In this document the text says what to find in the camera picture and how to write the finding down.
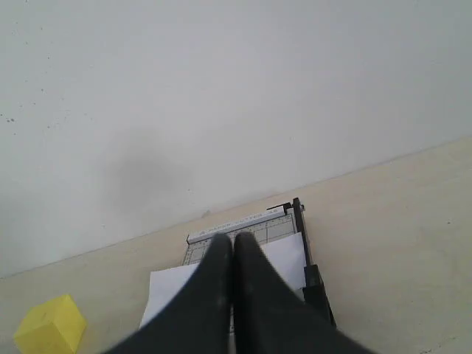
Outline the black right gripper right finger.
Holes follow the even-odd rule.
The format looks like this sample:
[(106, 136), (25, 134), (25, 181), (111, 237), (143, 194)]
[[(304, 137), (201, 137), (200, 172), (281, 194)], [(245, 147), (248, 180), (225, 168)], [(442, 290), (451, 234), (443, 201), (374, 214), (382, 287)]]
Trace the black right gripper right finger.
[(238, 353), (371, 353), (328, 324), (283, 281), (249, 232), (235, 238), (233, 317)]

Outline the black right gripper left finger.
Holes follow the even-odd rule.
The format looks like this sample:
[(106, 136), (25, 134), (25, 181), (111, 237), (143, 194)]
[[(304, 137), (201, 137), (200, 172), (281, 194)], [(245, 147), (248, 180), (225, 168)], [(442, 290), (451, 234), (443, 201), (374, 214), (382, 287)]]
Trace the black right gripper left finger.
[(183, 288), (144, 327), (108, 353), (228, 353), (232, 242), (213, 237)]

